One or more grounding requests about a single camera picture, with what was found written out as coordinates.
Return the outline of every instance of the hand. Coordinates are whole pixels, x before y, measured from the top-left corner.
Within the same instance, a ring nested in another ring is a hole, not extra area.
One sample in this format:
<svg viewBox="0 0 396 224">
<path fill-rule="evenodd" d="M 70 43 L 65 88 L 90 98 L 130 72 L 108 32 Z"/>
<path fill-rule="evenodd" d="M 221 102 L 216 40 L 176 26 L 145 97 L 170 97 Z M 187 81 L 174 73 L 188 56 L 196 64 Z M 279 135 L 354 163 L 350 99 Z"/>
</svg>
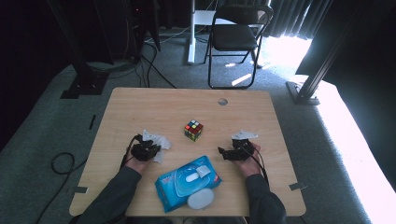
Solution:
<svg viewBox="0 0 396 224">
<path fill-rule="evenodd" d="M 251 143 L 251 145 L 253 145 L 253 147 L 257 149 L 254 150 L 253 157 L 258 161 L 259 160 L 258 151 L 260 151 L 261 147 L 254 143 Z M 257 162 L 255 162 L 251 157 L 247 158 L 245 161 L 233 161 L 233 164 L 239 167 L 244 177 L 262 173 L 259 164 L 257 164 Z"/>
<path fill-rule="evenodd" d="M 151 160 L 148 161 L 139 161 L 136 158 L 132 158 L 131 150 L 128 150 L 128 156 L 126 158 L 127 162 L 125 162 L 125 166 L 128 166 L 134 170 L 136 170 L 139 174 L 143 174 L 143 171 L 148 167 Z"/>
</svg>

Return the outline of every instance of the chair backrest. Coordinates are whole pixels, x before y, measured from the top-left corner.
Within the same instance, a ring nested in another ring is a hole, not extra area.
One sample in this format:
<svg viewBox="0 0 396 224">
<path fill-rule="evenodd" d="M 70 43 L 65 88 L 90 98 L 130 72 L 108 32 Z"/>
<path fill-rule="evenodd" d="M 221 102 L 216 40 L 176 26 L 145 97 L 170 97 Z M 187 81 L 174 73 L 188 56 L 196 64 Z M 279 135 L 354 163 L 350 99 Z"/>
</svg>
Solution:
<svg viewBox="0 0 396 224">
<path fill-rule="evenodd" d="M 262 24 L 266 26 L 272 19 L 273 14 L 274 11 L 268 6 L 225 5 L 216 11 L 212 25 L 216 24 L 216 19 L 223 19 L 236 24 Z"/>
</svg>

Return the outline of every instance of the wooden table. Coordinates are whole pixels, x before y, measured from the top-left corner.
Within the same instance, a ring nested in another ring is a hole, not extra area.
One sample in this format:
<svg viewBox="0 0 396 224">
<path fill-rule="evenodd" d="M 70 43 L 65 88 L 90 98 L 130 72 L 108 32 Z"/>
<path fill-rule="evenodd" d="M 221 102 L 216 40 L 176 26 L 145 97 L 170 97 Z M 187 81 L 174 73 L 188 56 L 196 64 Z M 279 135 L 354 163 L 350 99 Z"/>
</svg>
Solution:
<svg viewBox="0 0 396 224">
<path fill-rule="evenodd" d="M 227 105 L 219 101 L 226 100 Z M 197 142 L 184 136 L 184 127 L 196 119 L 204 124 Z M 262 157 L 271 190 L 285 204 L 288 216 L 305 212 L 289 152 L 280 130 L 271 98 L 266 91 L 215 91 L 116 88 L 92 145 L 70 214 L 81 214 L 97 197 L 120 168 L 125 148 L 143 130 L 167 137 L 172 147 L 164 152 L 163 163 L 153 162 L 138 183 L 127 216 L 248 216 L 248 196 L 244 177 L 230 161 L 225 161 L 217 147 L 232 149 L 231 135 L 240 130 L 256 133 L 251 142 L 262 146 Z M 192 210 L 187 205 L 165 214 L 154 182 L 158 176 L 206 155 L 222 178 L 214 189 L 215 201 L 206 210 Z"/>
</svg>

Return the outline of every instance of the white tissue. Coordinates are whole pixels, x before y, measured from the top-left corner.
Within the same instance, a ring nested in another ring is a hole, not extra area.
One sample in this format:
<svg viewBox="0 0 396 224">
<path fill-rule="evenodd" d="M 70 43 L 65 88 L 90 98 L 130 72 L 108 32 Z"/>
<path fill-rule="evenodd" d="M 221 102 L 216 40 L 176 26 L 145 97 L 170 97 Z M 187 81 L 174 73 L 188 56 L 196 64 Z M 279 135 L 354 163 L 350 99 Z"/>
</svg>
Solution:
<svg viewBox="0 0 396 224">
<path fill-rule="evenodd" d="M 153 144 L 161 146 L 161 150 L 153 158 L 153 161 L 163 163 L 163 150 L 171 148 L 171 142 L 164 136 L 154 133 L 149 133 L 147 130 L 143 131 L 143 141 L 151 140 Z"/>
</svg>

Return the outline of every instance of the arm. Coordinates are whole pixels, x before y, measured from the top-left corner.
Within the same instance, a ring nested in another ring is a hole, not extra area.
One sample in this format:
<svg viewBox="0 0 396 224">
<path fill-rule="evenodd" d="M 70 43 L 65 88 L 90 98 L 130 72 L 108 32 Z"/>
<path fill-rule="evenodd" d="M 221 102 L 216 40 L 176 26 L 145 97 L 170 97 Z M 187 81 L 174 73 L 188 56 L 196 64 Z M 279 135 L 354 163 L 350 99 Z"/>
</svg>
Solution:
<svg viewBox="0 0 396 224">
<path fill-rule="evenodd" d="M 106 223 L 123 218 L 148 164 L 148 161 L 138 161 L 135 158 L 127 161 L 84 211 L 78 223 Z"/>
<path fill-rule="evenodd" d="M 258 159 L 258 152 L 253 155 Z M 250 223 L 286 223 L 286 210 L 279 198 L 269 190 L 262 176 L 260 166 L 251 158 L 245 161 L 234 161 L 245 176 L 249 201 Z"/>
</svg>

